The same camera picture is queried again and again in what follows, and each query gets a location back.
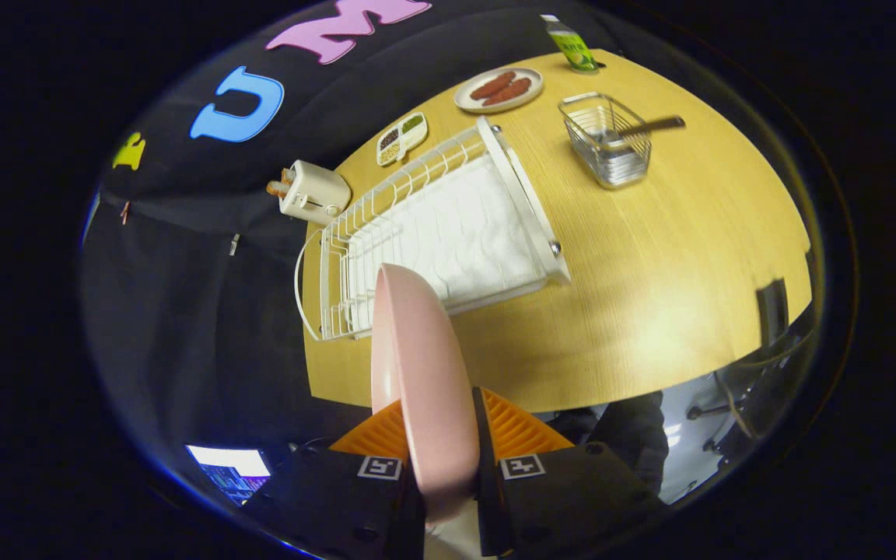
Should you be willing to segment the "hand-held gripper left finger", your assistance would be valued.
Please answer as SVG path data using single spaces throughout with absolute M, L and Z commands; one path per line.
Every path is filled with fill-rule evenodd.
M 243 508 L 260 531 L 326 559 L 421 559 L 425 506 L 401 401 L 323 446 L 303 444 Z

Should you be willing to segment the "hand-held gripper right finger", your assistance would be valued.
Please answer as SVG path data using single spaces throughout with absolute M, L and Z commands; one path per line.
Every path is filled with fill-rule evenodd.
M 607 444 L 569 442 L 484 387 L 472 397 L 482 553 L 598 559 L 662 521 L 667 507 Z

